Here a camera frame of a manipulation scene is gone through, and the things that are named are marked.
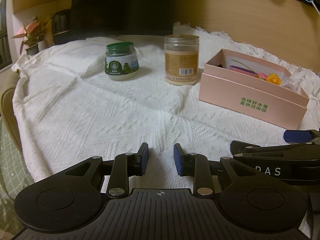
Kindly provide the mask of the orange artificial flower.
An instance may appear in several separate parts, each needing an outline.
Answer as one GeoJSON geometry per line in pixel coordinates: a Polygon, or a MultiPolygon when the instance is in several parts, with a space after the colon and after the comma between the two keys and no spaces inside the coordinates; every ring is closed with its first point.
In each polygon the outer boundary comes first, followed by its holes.
{"type": "Polygon", "coordinates": [[[247,70],[250,70],[254,74],[256,74],[259,79],[262,79],[262,80],[267,81],[269,83],[273,83],[275,85],[281,85],[281,83],[282,83],[280,77],[275,73],[272,73],[272,74],[269,74],[269,75],[266,75],[264,73],[257,73],[251,67],[247,66],[246,64],[244,64],[244,63],[242,63],[240,61],[237,61],[237,60],[232,60],[232,61],[243,65],[247,70]]]}

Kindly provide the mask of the purple pink knitted toy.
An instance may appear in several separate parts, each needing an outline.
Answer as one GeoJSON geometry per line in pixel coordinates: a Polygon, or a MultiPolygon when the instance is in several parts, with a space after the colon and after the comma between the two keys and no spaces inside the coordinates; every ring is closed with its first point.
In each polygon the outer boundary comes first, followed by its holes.
{"type": "Polygon", "coordinates": [[[252,76],[252,77],[258,77],[258,74],[253,72],[252,70],[249,70],[249,69],[246,69],[246,68],[242,68],[242,67],[238,67],[238,66],[230,66],[229,70],[232,70],[232,71],[237,72],[237,73],[249,75],[249,76],[252,76]]]}

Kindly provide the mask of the white textured cloth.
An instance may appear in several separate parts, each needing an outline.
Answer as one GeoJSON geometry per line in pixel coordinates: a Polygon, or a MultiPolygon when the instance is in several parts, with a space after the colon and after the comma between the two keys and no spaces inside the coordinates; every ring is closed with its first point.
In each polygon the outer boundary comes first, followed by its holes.
{"type": "Polygon", "coordinates": [[[146,175],[132,187],[189,187],[177,175],[173,145],[219,159],[233,139],[282,142],[283,129],[199,100],[199,85],[164,79],[162,37],[131,36],[140,69],[127,81],[104,72],[113,39],[88,38],[54,46],[14,65],[20,72],[13,98],[23,156],[35,181],[94,155],[111,159],[147,142],[146,175]]]}

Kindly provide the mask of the pink cardboard box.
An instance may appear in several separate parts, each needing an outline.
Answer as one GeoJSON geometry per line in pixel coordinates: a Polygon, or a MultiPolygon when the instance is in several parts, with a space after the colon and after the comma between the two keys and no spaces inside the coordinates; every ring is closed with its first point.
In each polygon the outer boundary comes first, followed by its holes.
{"type": "Polygon", "coordinates": [[[301,72],[291,74],[275,63],[221,49],[204,66],[199,99],[285,129],[297,129],[309,103],[302,88],[303,80],[301,72]],[[229,70],[230,66],[245,68],[232,60],[246,64],[257,73],[275,73],[282,83],[275,85],[229,70]]]}

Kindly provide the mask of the green lid glass jar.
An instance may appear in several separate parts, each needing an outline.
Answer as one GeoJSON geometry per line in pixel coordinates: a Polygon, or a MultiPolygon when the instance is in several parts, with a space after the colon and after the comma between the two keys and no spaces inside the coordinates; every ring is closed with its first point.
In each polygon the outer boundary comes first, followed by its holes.
{"type": "Polygon", "coordinates": [[[132,42],[117,42],[106,46],[105,73],[111,80],[128,80],[138,71],[137,53],[132,42]]]}

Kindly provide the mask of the tan lid clear jar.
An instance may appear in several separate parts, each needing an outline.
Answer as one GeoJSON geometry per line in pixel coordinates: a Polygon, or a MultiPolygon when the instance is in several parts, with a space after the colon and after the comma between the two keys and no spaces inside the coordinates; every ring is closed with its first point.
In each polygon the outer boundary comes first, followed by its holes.
{"type": "Polygon", "coordinates": [[[194,85],[198,80],[199,43],[196,35],[164,37],[165,79],[176,86],[194,85]]]}

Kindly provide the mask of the dark glass container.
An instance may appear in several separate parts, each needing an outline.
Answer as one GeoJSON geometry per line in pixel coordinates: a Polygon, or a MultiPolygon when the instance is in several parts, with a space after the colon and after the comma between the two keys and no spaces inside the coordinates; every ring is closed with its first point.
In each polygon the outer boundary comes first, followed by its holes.
{"type": "Polygon", "coordinates": [[[70,9],[60,10],[52,16],[52,38],[55,45],[70,41],[70,18],[70,9]]]}

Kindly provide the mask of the black monitor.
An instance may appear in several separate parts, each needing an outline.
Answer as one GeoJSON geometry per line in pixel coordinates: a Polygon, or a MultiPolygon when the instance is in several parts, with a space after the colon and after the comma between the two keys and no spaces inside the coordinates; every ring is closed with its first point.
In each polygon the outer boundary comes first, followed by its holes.
{"type": "Polygon", "coordinates": [[[70,28],[78,36],[172,34],[175,0],[72,0],[70,28]]]}

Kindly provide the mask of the pink leaf potted plant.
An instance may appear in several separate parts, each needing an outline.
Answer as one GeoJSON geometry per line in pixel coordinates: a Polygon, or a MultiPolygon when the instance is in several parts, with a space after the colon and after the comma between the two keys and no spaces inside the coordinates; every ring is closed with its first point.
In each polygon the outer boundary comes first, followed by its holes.
{"type": "Polygon", "coordinates": [[[27,48],[29,48],[44,40],[46,29],[51,20],[52,17],[44,22],[41,22],[37,16],[34,16],[34,18],[29,23],[23,24],[21,29],[11,37],[14,39],[22,39],[20,45],[20,54],[22,54],[24,46],[27,46],[27,48]]]}

